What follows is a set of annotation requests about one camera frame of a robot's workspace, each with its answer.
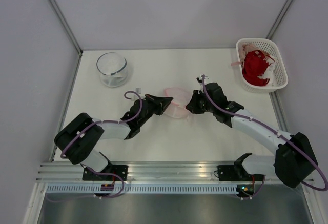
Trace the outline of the pink mesh laundry bag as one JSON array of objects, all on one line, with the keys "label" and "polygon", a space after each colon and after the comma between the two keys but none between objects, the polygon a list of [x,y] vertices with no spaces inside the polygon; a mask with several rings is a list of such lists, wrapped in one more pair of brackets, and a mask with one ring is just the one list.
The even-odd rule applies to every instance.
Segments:
[{"label": "pink mesh laundry bag", "polygon": [[164,114],[175,119],[187,118],[191,113],[186,109],[186,105],[192,98],[192,93],[182,88],[165,88],[166,97],[172,97],[173,100],[165,110]]}]

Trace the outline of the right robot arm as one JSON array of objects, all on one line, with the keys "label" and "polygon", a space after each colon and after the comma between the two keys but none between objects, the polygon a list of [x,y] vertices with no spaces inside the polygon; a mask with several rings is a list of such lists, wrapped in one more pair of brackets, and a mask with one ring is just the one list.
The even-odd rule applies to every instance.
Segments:
[{"label": "right robot arm", "polygon": [[226,126],[251,137],[271,152],[270,156],[245,153],[234,162],[234,175],[246,180],[251,175],[277,177],[290,188],[297,187],[318,163],[309,139],[298,132],[293,135],[258,120],[244,106],[227,100],[221,86],[201,79],[186,109],[192,114],[211,113]]}]

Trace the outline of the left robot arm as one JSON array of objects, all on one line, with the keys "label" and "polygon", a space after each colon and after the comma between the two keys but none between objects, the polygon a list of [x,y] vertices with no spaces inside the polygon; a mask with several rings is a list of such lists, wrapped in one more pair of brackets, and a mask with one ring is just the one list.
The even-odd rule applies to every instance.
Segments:
[{"label": "left robot arm", "polygon": [[96,144],[104,139],[132,139],[153,115],[163,115],[173,101],[172,97],[133,94],[137,99],[121,119],[99,120],[80,113],[55,136],[61,158],[85,168],[84,181],[125,181],[127,166],[112,164],[95,150]]}]

